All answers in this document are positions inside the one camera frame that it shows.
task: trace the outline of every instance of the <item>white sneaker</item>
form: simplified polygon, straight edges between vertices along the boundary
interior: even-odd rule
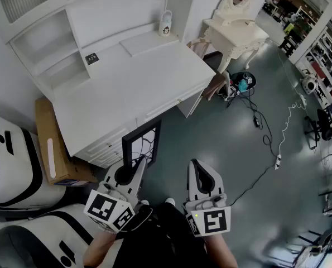
[[[167,198],[167,199],[165,200],[165,203],[170,203],[170,204],[172,204],[174,207],[176,207],[176,202],[175,202],[175,200],[172,199],[172,198]]]

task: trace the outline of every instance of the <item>power adapter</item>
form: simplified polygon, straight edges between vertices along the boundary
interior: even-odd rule
[[[277,170],[280,167],[280,161],[281,161],[281,155],[278,154],[275,162],[275,170]]]
[[[259,120],[256,118],[256,116],[254,116],[254,124],[255,124],[255,127],[260,127]]]

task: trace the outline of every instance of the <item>black picture frame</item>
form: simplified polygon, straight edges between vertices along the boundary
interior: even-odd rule
[[[132,144],[153,129],[155,129],[155,138],[153,141],[152,160],[148,163],[148,167],[150,167],[157,158],[158,142],[161,133],[161,119],[153,119],[122,137],[123,163],[126,168],[132,168]]]

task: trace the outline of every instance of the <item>person's hand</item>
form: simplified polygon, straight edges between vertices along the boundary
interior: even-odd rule
[[[205,236],[206,250],[220,268],[238,268],[237,261],[221,234]]]
[[[114,243],[116,234],[107,231],[99,232],[84,254],[84,266],[98,267]]]

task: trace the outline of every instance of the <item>desk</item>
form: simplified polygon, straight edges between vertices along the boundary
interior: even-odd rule
[[[250,61],[269,38],[269,35],[255,23],[248,25],[244,20],[234,21],[229,26],[222,26],[212,19],[204,20],[204,23],[209,26],[205,32],[205,38],[223,54],[222,62],[218,67],[220,73],[225,71],[231,59],[237,59],[244,52],[253,50],[244,66],[248,69]]]
[[[284,49],[286,56],[289,57],[292,55],[293,51],[296,50],[296,46],[296,43],[289,36],[286,36],[279,48]]]
[[[71,156],[107,168],[121,138],[178,105],[187,115],[215,73],[179,41],[132,56],[121,44],[96,52],[90,79],[53,102]]]
[[[277,7],[275,4],[271,4],[271,5],[274,6],[274,9],[273,9],[272,12],[271,12],[271,15],[274,16],[274,15],[277,13],[278,7]]]

